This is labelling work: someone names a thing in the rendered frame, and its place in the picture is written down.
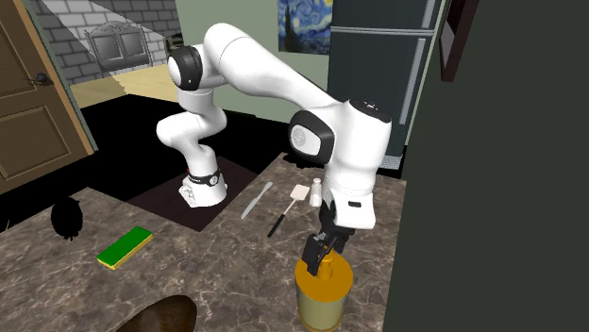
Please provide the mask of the black spiky ball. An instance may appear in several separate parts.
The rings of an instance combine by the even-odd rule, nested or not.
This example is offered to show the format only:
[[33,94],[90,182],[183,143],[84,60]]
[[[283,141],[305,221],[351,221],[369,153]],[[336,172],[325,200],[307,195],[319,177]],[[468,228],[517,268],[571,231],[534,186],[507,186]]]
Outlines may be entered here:
[[79,201],[72,197],[60,198],[52,207],[51,224],[56,233],[72,241],[83,226],[83,213]]

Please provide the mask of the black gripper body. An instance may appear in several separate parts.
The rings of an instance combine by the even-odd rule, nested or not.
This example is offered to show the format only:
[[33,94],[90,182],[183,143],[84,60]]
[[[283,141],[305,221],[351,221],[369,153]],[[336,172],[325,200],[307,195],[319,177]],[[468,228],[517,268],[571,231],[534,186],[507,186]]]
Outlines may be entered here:
[[320,232],[325,233],[327,236],[348,241],[349,237],[355,233],[355,229],[336,225],[336,216],[337,211],[334,205],[322,205],[319,210]]

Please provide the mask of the grey ornate cabinet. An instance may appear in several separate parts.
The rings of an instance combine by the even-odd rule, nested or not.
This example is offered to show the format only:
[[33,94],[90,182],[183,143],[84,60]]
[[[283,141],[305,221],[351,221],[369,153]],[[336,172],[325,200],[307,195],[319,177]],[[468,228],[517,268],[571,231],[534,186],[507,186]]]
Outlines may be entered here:
[[144,32],[135,25],[110,21],[85,35],[101,74],[152,65]]

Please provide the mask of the dark robot stand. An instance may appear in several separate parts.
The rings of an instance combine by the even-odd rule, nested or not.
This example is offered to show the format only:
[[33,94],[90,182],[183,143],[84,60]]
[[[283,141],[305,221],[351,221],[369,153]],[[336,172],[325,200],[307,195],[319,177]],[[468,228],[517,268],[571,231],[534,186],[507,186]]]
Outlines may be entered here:
[[215,206],[189,207],[178,192],[185,174],[133,197],[128,202],[200,232],[267,167],[262,159],[231,160],[219,157],[218,164],[227,184],[227,197]]

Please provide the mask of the silver table knife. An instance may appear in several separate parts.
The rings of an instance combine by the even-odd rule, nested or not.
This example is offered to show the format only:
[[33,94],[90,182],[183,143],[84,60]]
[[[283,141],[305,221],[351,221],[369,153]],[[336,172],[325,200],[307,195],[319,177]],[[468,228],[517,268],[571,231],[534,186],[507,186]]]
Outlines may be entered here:
[[268,181],[263,189],[261,190],[261,192],[252,199],[252,201],[248,204],[248,206],[245,208],[245,210],[243,211],[242,215],[241,215],[241,219],[243,220],[248,213],[253,209],[253,207],[260,201],[260,199],[262,198],[262,196],[273,186],[273,182]]

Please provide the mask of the brown rounded object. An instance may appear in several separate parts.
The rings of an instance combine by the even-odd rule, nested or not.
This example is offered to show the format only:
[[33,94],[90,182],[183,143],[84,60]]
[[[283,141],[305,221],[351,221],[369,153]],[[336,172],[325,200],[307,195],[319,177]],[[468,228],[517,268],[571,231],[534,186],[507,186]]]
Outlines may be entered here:
[[194,332],[197,305],[186,295],[171,295],[146,307],[116,332]]

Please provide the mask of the starry night wall picture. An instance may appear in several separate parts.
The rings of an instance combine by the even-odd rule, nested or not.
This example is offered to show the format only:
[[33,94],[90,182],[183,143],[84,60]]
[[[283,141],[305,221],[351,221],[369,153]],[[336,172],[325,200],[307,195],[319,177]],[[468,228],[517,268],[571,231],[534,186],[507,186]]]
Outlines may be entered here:
[[327,56],[333,0],[277,0],[277,4],[278,51]]

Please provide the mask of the yellow pump jar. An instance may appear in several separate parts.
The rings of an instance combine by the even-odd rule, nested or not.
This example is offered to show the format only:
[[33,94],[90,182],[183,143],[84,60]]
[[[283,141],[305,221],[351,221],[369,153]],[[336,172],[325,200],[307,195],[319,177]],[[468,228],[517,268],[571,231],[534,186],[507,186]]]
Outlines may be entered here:
[[297,313],[301,323],[312,332],[331,332],[339,326],[353,285],[349,263],[331,251],[320,263],[316,276],[300,259],[294,270]]

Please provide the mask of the green and yellow sponge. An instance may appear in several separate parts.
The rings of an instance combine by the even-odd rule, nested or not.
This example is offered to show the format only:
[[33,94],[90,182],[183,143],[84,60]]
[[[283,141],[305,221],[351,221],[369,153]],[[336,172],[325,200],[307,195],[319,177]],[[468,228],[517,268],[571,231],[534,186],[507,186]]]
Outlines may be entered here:
[[153,234],[139,226],[133,227],[123,237],[96,256],[102,265],[116,270],[153,239]]

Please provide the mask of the dark grey refrigerator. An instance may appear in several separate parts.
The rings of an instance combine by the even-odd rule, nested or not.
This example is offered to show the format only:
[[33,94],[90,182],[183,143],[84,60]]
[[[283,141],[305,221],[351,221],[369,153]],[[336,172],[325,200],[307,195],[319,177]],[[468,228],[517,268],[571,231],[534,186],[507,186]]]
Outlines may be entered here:
[[392,119],[383,169],[402,167],[434,37],[448,0],[334,0],[328,93]]

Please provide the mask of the brown wooden door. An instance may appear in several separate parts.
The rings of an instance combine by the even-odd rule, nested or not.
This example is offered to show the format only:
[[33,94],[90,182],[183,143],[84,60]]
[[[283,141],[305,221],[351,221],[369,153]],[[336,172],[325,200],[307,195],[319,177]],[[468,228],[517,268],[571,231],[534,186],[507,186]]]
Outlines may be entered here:
[[0,194],[94,148],[23,0],[0,0]]

